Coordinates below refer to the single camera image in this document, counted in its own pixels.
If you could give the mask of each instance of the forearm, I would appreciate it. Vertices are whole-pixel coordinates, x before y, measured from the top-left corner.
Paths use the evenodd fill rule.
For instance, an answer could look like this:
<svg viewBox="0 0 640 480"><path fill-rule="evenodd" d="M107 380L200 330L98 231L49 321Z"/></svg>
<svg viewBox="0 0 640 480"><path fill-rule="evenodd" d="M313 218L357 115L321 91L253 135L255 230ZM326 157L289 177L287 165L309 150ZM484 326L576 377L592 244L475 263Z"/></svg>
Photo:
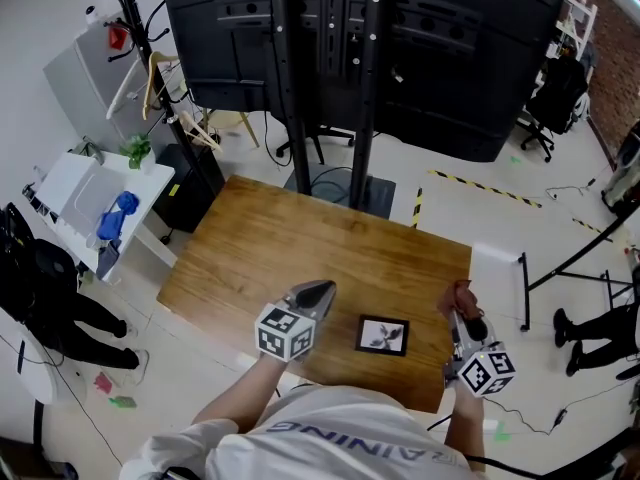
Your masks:
<svg viewBox="0 0 640 480"><path fill-rule="evenodd" d="M249 432L278 387L287 363L264 355L229 389L207 405L193 423L216 419L234 421L240 433Z"/></svg>
<svg viewBox="0 0 640 480"><path fill-rule="evenodd" d="M456 403L451 415L451 423L445 444L463 455L484 457L484 407L481 398L471 394L461 394L457 389ZM484 464L469 462L473 471L485 470Z"/></svg>

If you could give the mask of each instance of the green object on floor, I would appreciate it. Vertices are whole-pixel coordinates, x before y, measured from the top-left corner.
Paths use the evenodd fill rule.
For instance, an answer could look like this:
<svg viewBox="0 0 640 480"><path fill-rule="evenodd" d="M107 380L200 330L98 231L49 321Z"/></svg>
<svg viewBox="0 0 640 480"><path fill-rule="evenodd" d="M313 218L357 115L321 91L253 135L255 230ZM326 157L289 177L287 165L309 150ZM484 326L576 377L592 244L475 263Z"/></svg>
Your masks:
<svg viewBox="0 0 640 480"><path fill-rule="evenodd" d="M500 422L498 424L498 428L496 429L496 435L493 437L493 440L496 443L511 441L511 434L505 434L504 432L504 422Z"/></svg>
<svg viewBox="0 0 640 480"><path fill-rule="evenodd" d="M135 409L138 407L136 401L130 396L117 396L115 398L109 398L109 402L115 405L118 409Z"/></svg>

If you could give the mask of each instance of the black pants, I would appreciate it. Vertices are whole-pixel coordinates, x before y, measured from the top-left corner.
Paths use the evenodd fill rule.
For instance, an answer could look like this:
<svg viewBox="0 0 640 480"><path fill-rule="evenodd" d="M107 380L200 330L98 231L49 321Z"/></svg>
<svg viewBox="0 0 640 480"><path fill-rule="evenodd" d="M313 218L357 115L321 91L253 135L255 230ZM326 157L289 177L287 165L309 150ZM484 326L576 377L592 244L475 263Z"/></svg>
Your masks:
<svg viewBox="0 0 640 480"><path fill-rule="evenodd" d="M105 345L75 324L84 322L122 338L127 334L124 320L118 320L101 304L71 290L55 289L47 293L46 301L44 298L45 295L37 297L34 316L26 322L42 345L76 361L126 370L138 367L138 356L133 350Z"/></svg>
<svg viewBox="0 0 640 480"><path fill-rule="evenodd" d="M569 341L608 339L603 347L580 356L580 369L600 368L615 363L618 359L638 353L636 346L636 319L638 305L620 306L598 318L567 331Z"/></svg>

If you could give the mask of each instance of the black and white cube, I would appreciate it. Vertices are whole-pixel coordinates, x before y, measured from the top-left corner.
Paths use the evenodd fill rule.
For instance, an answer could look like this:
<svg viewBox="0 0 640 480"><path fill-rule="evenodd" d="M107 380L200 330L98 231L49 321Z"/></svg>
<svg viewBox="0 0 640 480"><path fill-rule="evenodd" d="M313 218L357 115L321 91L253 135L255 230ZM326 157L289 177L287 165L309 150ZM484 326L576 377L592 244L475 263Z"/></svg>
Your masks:
<svg viewBox="0 0 640 480"><path fill-rule="evenodd" d="M476 397L499 393L515 376L516 369L505 351L476 352L458 374Z"/></svg>
<svg viewBox="0 0 640 480"><path fill-rule="evenodd" d="M256 348L289 362L313 346L315 330L313 318L267 304L255 323Z"/></svg>

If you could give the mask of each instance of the hazard stripe tape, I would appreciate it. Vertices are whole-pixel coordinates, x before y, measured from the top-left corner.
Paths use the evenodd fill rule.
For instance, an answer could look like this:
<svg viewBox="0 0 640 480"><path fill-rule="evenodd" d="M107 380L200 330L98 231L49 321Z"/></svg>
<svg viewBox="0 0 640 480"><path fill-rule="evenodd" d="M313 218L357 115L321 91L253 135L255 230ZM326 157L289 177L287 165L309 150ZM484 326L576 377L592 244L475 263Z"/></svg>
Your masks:
<svg viewBox="0 0 640 480"><path fill-rule="evenodd" d="M580 224L581 226L590 229L591 231L595 231L596 233L600 234L602 233L602 231L600 231L598 228L594 228L593 226L590 226L589 224L587 224L586 222L582 222L581 220L576 219L575 217L572 219L573 222L577 222L578 224ZM611 240L611 238L605 238L605 240L607 242L611 242L613 243L613 240Z"/></svg>
<svg viewBox="0 0 640 480"><path fill-rule="evenodd" d="M413 207L413 218L411 219L412 228L418 227L418 222L420 222L421 208L422 208L422 187L418 189L418 195L416 196L416 204Z"/></svg>
<svg viewBox="0 0 640 480"><path fill-rule="evenodd" d="M542 205L540 203L536 203L535 201L531 201L530 199L527 199L526 197L517 196L515 194L512 194L511 192L504 192L502 190L498 190L497 188L493 188L493 187L485 187L484 185L481 185L480 183L476 183L475 181L463 180L462 178L458 178L457 176L450 176L449 174L445 174L445 173L440 172L440 171L430 170L430 171L427 171L427 172L429 174L437 174L438 176L440 176L442 178L447 178L449 180L453 180L453 181L457 181L459 183L463 183L464 185L470 185L472 187L476 187L476 188L479 188L481 190L487 190L488 192L493 192L494 194L500 194L501 196L510 197L511 199L514 199L516 201L521 201L526 205L533 206L534 208L542 208Z"/></svg>

